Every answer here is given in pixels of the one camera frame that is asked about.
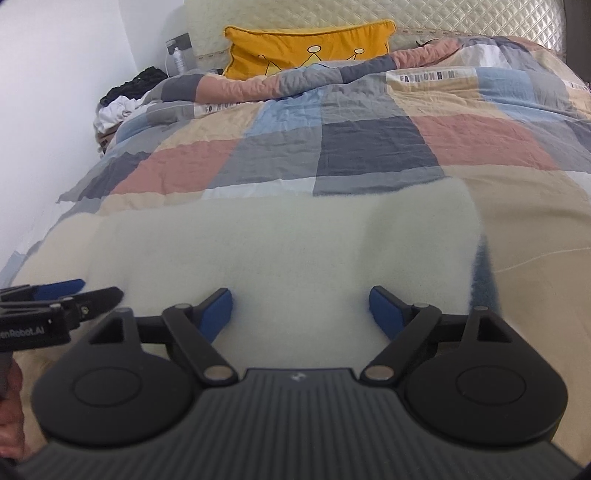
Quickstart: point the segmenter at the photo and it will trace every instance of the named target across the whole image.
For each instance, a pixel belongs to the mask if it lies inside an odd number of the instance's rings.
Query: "ribbed gray panel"
[[[162,436],[117,451],[52,443],[19,470],[30,480],[566,480],[578,467],[540,443],[481,452],[418,427],[391,390],[349,370],[251,370],[206,391]]]

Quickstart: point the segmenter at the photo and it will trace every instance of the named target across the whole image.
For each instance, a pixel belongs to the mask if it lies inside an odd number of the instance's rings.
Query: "plaid bedding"
[[[502,312],[560,371],[571,400],[557,441],[591,459],[580,410],[591,399],[591,94],[554,54],[519,38],[451,38],[244,82],[193,70],[146,102],[0,280],[75,214],[247,197],[352,205],[351,196],[436,192],[453,179],[482,225],[466,248],[466,308]],[[438,215],[453,219],[456,206],[442,198]]]

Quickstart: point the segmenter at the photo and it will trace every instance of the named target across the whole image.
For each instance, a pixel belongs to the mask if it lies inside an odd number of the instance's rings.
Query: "white wall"
[[[188,32],[183,0],[119,0],[119,7],[138,71],[152,66],[165,71],[166,41]],[[184,57],[187,67],[194,68],[193,53],[187,50]],[[168,71],[176,74],[172,58]]]
[[[0,268],[98,161],[98,100],[137,70],[117,0],[0,3]]]

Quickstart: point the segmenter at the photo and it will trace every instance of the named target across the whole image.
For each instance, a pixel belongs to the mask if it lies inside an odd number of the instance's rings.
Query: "yellow pillow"
[[[246,30],[226,27],[232,41],[230,65],[224,75],[246,80],[281,70],[329,60],[367,60],[389,52],[388,37],[396,30],[392,20],[365,25],[287,30]]]

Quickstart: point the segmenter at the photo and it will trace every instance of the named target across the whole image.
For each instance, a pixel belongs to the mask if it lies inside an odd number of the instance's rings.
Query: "headboard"
[[[229,47],[226,25],[312,28],[380,18],[393,18],[398,28],[516,35],[566,51],[563,0],[185,0],[185,6],[197,57]]]

